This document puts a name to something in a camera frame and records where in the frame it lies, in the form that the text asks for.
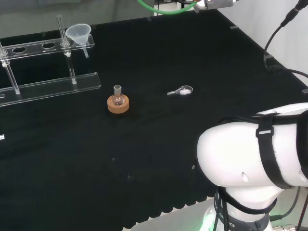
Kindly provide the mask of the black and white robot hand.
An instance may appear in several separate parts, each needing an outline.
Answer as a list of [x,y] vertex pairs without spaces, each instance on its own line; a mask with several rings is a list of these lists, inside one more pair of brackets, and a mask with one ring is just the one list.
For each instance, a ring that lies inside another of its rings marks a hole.
[[194,5],[196,11],[232,7],[237,0],[200,0]]

